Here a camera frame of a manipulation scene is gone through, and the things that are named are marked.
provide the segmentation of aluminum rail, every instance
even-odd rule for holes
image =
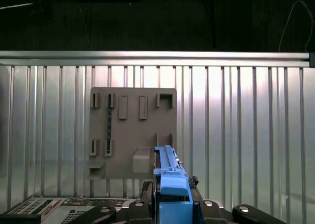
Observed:
[[[0,51],[0,65],[199,65],[309,67],[308,53]]]

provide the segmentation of dark background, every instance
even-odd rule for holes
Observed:
[[[0,6],[36,0],[0,0]],[[0,10],[0,50],[277,52],[296,0],[42,0]],[[304,0],[315,15],[315,0]],[[311,30],[298,4],[281,51],[304,52]],[[315,51],[315,30],[308,51]]]

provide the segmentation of gray plastic board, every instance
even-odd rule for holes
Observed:
[[[176,149],[175,89],[92,88],[90,179],[151,179],[154,147]]]

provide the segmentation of corrugated metal wall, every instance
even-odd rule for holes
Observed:
[[[315,223],[311,68],[0,66],[1,211],[34,193],[139,195],[139,180],[86,179],[91,87],[175,87],[177,153],[204,198]]]

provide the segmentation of blue plastic part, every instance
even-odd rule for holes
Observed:
[[[154,174],[161,177],[160,194],[189,197],[189,201],[160,202],[159,223],[192,224],[193,201],[187,174],[171,146],[155,147],[155,150],[159,151],[161,163],[161,168],[154,169]]]

